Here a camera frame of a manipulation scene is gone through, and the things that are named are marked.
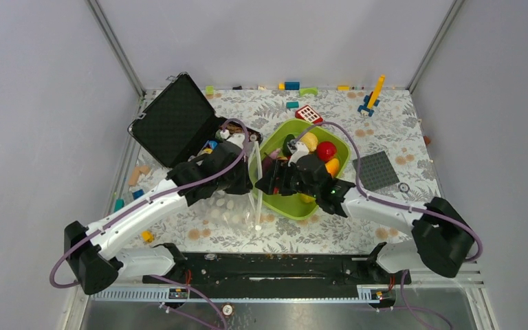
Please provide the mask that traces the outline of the clear zip top bag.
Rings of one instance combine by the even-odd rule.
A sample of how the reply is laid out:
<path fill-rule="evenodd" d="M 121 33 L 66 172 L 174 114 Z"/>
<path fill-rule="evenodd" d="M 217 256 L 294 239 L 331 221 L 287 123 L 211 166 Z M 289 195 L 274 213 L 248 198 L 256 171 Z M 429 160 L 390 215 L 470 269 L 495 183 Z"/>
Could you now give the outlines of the clear zip top bag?
<path fill-rule="evenodd" d="M 263 169 L 257 141 L 247 144 L 247 172 L 243 176 L 251 184 L 262 178 Z M 217 191 L 208 199 L 197 202 L 192 209 L 205 220 L 244 233 L 260 232 L 263 193 L 255 187 L 245 195 Z"/>

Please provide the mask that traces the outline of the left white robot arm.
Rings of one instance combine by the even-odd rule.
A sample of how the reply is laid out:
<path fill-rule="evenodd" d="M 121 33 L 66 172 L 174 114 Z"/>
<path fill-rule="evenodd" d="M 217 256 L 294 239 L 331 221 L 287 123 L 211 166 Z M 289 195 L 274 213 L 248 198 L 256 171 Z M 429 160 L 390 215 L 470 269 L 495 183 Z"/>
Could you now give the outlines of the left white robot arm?
<path fill-rule="evenodd" d="M 127 244 L 154 223 L 177 214 L 217 191 L 244 195 L 251 191 L 245 144 L 234 135 L 199 161 L 182 162 L 149 192 L 105 218 L 65 228 L 65 252 L 76 283 L 85 294 L 101 292 L 118 279 L 163 276 L 180 281 L 185 263 L 168 247 L 128 248 Z"/>

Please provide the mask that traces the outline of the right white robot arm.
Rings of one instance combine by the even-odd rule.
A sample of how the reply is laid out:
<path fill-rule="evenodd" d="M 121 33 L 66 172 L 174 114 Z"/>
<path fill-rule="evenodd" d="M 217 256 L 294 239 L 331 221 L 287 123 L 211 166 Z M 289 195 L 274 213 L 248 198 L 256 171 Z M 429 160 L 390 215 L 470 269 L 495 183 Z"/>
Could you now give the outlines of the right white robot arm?
<path fill-rule="evenodd" d="M 304 194 L 327 214 L 373 221 L 410 236 L 373 250 L 366 272 L 376 283 L 418 267 L 454 278 L 476 242 L 472 229 L 445 199 L 420 204 L 367 192 L 332 177 L 312 155 L 296 162 L 276 160 L 255 186 L 266 195 Z"/>

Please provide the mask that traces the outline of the orange toy mango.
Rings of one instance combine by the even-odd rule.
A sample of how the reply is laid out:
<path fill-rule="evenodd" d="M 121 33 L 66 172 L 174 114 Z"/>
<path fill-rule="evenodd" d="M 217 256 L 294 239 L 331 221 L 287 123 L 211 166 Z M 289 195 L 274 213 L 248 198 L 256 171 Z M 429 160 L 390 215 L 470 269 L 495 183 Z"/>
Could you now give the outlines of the orange toy mango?
<path fill-rule="evenodd" d="M 334 157 L 324 164 L 328 174 L 332 177 L 336 177 L 340 170 L 340 161 Z"/>

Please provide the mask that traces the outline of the red toy apple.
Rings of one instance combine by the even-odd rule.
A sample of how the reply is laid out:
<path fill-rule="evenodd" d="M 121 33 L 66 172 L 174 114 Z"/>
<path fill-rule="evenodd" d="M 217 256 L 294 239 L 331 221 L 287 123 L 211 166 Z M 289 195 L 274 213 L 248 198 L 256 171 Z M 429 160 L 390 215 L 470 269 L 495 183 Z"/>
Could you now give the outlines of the red toy apple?
<path fill-rule="evenodd" d="M 323 162 L 332 160 L 338 152 L 336 145 L 330 141 L 320 142 L 316 147 L 316 155 Z"/>

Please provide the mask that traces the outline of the yellow toy lemon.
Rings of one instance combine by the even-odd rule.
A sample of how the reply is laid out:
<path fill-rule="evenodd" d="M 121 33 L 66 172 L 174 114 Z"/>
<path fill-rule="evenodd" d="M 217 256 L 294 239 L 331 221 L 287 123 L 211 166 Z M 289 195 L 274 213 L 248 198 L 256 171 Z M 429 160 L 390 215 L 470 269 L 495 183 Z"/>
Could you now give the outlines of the yellow toy lemon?
<path fill-rule="evenodd" d="M 300 142 L 302 142 L 309 150 L 309 152 L 313 153 L 316 151 L 319 141 L 318 138 L 311 132 L 305 133 L 300 139 Z"/>

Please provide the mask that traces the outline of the green plastic tray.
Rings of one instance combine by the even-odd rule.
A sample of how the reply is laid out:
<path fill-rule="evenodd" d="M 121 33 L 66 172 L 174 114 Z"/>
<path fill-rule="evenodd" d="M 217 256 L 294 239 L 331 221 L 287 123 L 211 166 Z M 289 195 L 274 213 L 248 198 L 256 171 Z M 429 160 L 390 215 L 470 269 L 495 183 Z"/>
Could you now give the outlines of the green plastic tray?
<path fill-rule="evenodd" d="M 260 145 L 259 152 L 261 161 L 265 159 L 272 151 L 282 148 L 283 141 L 288 135 L 299 136 L 302 131 L 311 126 L 309 122 L 300 119 L 291 119 L 282 123 L 277 130 L 268 136 Z M 310 130 L 319 140 L 319 142 L 332 142 L 337 148 L 336 158 L 340 161 L 337 177 L 341 178 L 351 157 L 351 150 L 346 141 L 330 131 L 331 126 L 323 125 L 314 127 Z M 305 203 L 298 195 L 281 196 L 281 195 L 263 195 L 263 205 L 293 220 L 303 220 L 310 217 L 318 207 L 313 203 Z"/>

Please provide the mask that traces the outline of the red white toy block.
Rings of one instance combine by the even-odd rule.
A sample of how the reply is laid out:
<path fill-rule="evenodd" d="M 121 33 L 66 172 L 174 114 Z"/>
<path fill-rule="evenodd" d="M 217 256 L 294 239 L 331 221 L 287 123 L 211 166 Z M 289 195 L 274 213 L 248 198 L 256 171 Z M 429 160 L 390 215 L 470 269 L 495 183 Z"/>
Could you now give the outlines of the red white toy block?
<path fill-rule="evenodd" d="M 309 105 L 297 109 L 295 112 L 295 118 L 311 124 L 317 124 L 323 121 L 322 116 Z"/>

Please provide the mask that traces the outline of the grey lego baseplate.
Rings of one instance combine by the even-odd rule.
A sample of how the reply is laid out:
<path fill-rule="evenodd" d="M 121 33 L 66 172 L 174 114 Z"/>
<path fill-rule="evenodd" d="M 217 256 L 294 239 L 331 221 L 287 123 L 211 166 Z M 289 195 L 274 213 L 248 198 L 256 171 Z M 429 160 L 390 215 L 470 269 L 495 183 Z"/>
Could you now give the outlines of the grey lego baseplate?
<path fill-rule="evenodd" d="M 397 173 L 385 151 L 354 159 L 352 164 L 354 169 L 360 165 L 358 176 L 366 190 L 376 191 L 399 183 Z"/>

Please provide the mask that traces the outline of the teal small block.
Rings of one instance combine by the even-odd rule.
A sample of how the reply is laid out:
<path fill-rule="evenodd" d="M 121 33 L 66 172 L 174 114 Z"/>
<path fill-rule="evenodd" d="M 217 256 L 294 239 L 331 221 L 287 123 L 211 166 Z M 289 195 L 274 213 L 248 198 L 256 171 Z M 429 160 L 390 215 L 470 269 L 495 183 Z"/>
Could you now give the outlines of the teal small block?
<path fill-rule="evenodd" d="M 286 108 L 287 109 L 297 109 L 299 108 L 299 102 L 298 101 L 287 102 Z"/>

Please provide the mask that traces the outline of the black poker chip case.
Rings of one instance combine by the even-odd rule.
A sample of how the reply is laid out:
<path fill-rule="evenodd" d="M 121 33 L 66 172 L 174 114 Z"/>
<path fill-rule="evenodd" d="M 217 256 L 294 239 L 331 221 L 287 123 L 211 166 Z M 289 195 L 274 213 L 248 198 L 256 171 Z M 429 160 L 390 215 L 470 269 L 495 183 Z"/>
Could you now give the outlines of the black poker chip case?
<path fill-rule="evenodd" d="M 173 168 L 198 155 L 209 141 L 220 142 L 225 121 L 182 72 L 131 123 L 129 133 L 161 165 Z"/>

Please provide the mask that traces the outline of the green arch block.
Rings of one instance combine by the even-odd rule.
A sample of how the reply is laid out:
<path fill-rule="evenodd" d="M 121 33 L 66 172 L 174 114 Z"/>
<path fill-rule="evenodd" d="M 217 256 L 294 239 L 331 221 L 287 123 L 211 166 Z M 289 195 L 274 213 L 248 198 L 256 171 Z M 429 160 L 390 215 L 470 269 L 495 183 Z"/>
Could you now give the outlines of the green arch block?
<path fill-rule="evenodd" d="M 306 88 L 299 89 L 299 96 L 300 97 L 304 97 L 304 96 L 307 96 L 307 95 L 317 96 L 318 95 L 318 88 L 317 87 L 306 87 Z"/>

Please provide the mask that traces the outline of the light green cube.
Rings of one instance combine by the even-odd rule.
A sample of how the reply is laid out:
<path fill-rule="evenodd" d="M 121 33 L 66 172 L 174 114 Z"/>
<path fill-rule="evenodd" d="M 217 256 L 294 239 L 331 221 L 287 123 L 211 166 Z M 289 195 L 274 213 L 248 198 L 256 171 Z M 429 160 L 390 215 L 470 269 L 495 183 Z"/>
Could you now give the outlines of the light green cube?
<path fill-rule="evenodd" d="M 211 96 L 214 94 L 214 92 L 215 92 L 215 88 L 213 86 L 211 85 L 206 86 L 206 95 Z"/>

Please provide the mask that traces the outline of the peach wooden block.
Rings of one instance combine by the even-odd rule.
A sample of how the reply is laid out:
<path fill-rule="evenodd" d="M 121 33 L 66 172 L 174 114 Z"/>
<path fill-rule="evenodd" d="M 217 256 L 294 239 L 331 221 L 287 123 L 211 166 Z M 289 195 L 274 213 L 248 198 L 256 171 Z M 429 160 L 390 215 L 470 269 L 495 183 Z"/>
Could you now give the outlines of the peach wooden block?
<path fill-rule="evenodd" d="M 128 179 L 128 186 L 136 186 L 142 175 L 148 175 L 151 171 L 151 167 L 147 165 L 136 166 L 132 171 Z"/>

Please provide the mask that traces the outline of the small yellow block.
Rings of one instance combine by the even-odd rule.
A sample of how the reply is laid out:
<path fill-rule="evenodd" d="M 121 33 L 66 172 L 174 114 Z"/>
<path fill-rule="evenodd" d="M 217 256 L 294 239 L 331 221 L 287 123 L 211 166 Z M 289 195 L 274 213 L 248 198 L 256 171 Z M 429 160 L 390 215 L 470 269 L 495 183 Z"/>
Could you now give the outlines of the small yellow block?
<path fill-rule="evenodd" d="M 152 243 L 155 240 L 155 237 L 151 231 L 145 230 L 141 233 L 143 242 Z"/>

